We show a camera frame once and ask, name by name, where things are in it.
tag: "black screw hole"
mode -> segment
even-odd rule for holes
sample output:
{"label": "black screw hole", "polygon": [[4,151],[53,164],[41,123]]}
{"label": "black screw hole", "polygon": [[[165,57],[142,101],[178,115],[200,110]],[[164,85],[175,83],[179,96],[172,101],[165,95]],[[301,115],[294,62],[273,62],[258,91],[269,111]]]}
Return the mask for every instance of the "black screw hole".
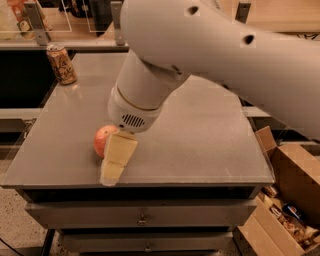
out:
{"label": "black screw hole", "polygon": [[251,44],[253,42],[253,40],[254,40],[254,36],[253,35],[248,35],[248,36],[243,38],[243,42],[245,44],[248,44],[248,45]]}
{"label": "black screw hole", "polygon": [[192,6],[187,11],[188,11],[188,14],[192,16],[192,15],[195,15],[198,10],[199,10],[198,6]]}

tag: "box flap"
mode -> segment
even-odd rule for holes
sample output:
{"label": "box flap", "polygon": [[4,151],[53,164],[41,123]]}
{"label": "box flap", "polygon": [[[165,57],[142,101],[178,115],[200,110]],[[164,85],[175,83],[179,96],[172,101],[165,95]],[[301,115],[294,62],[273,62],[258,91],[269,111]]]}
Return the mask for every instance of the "box flap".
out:
{"label": "box flap", "polygon": [[277,147],[277,144],[273,138],[270,126],[266,126],[260,129],[259,131],[256,131],[255,135],[262,152],[266,153],[269,157],[271,157],[273,151]]}
{"label": "box flap", "polygon": [[320,185],[320,161],[299,144],[286,144],[279,150]]}
{"label": "box flap", "polygon": [[298,144],[286,144],[274,151],[271,162],[280,198],[296,205],[308,225],[320,225],[319,160]]}
{"label": "box flap", "polygon": [[257,208],[253,212],[253,216],[277,247],[282,251],[283,255],[303,255],[304,250],[272,215],[269,209],[264,206],[259,198],[257,198],[256,201]]}
{"label": "box flap", "polygon": [[239,230],[259,256],[285,256],[253,215]]}

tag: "table top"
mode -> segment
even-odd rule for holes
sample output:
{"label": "table top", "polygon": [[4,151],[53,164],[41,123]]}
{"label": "table top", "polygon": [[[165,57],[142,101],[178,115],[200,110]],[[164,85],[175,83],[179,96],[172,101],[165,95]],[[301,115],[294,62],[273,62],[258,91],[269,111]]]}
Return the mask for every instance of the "table top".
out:
{"label": "table top", "polygon": [[[125,53],[77,54],[78,82],[57,85],[1,185],[97,188],[102,160],[93,149],[111,124],[107,102]],[[117,186],[271,184],[273,176],[237,96],[191,76],[165,102]]]}

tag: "black cable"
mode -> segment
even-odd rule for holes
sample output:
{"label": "black cable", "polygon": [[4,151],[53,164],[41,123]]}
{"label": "black cable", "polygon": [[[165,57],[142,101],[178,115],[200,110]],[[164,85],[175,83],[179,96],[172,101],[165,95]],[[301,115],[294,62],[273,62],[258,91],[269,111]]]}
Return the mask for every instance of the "black cable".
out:
{"label": "black cable", "polygon": [[0,237],[0,241],[2,243],[4,243],[8,248],[10,248],[12,251],[14,251],[16,254],[20,255],[20,256],[24,256],[23,254],[21,254],[20,252],[18,252],[16,249],[12,248],[9,244],[7,244],[5,241],[3,241],[3,239]]}

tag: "cardboard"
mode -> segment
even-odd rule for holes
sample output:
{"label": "cardboard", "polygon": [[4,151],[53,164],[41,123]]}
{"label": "cardboard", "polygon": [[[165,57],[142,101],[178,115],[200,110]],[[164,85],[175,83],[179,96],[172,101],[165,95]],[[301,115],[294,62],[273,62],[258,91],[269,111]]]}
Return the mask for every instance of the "cardboard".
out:
{"label": "cardboard", "polygon": [[[284,202],[292,202],[308,218],[310,226],[320,226],[320,162],[299,144],[277,147],[270,127],[256,132],[264,153],[270,158],[275,173],[275,187]],[[259,197],[257,208],[240,232],[260,255],[304,255],[306,251],[281,225]]]}
{"label": "cardboard", "polygon": [[320,226],[320,162],[298,144],[277,148],[271,158],[280,197],[304,213],[306,223]]}
{"label": "cardboard", "polygon": [[100,183],[115,186],[137,147],[134,134],[119,131],[110,135],[101,164]]}

